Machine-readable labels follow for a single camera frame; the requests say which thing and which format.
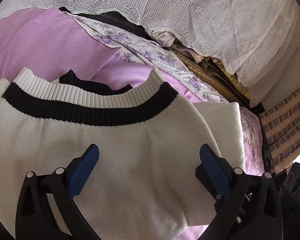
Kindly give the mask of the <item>white black-trimmed knit sweater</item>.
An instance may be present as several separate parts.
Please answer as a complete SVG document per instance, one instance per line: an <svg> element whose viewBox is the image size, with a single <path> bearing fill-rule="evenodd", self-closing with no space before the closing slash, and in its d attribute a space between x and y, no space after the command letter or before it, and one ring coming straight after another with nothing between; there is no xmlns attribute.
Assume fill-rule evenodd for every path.
<svg viewBox="0 0 300 240"><path fill-rule="evenodd" d="M24 68L0 80L0 220L10 233L27 172L50 174L91 144L100 158L75 203L102 239L173 239L210 224L215 199L195 175L203 144L244 167L237 103L190 103L157 70L101 96Z"/></svg>

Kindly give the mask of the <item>white lace cover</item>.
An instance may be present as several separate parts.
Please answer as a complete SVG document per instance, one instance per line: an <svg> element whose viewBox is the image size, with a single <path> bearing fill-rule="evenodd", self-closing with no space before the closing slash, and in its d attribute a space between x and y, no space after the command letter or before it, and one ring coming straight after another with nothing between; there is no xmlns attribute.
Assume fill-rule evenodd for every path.
<svg viewBox="0 0 300 240"><path fill-rule="evenodd" d="M296 0L2 0L0 19L31 7L119 12L165 47L178 40L221 60L250 92L251 107L267 96L300 46Z"/></svg>

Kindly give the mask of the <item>brick pattern cloth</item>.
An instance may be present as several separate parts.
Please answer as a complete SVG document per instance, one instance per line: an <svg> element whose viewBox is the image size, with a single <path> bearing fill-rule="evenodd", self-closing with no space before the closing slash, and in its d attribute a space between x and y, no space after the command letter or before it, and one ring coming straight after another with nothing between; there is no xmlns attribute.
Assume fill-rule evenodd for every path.
<svg viewBox="0 0 300 240"><path fill-rule="evenodd" d="M260 114L271 155L271 172L280 173L300 155L300 87Z"/></svg>

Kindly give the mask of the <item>floral purple quilt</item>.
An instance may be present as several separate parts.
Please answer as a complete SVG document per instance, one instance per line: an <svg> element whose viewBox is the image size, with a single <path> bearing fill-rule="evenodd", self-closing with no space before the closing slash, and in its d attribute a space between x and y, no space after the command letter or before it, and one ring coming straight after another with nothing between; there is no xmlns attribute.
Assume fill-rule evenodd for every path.
<svg viewBox="0 0 300 240"><path fill-rule="evenodd" d="M193 74L177 56L155 42L97 20L71 13L67 15L96 41L109 48L119 48L116 53L119 59L160 70L162 77L190 102L227 102L217 90Z"/></svg>

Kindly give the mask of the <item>brown woven mat stack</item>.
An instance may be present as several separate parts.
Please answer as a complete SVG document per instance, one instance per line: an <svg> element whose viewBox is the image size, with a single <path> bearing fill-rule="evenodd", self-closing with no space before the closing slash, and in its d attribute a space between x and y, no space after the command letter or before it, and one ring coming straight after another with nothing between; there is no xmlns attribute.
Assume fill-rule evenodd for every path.
<svg viewBox="0 0 300 240"><path fill-rule="evenodd" d="M173 52L198 78L211 85L228 101L238 102L240 105L250 103L250 92L239 83L235 74L231 75L225 70L221 60L201 56L178 42L174 42L168 50Z"/></svg>

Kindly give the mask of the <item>black mesh cloth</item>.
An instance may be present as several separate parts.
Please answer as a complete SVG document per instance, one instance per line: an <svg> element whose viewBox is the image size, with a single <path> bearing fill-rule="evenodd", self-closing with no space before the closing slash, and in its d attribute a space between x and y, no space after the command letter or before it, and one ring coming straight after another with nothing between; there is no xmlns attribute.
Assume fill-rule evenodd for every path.
<svg viewBox="0 0 300 240"><path fill-rule="evenodd" d="M64 12L85 30L103 35L104 37L123 43L154 42L143 27L129 22L123 15L117 11L102 12L97 15L92 14L72 14L66 7L60 7L58 10Z"/></svg>

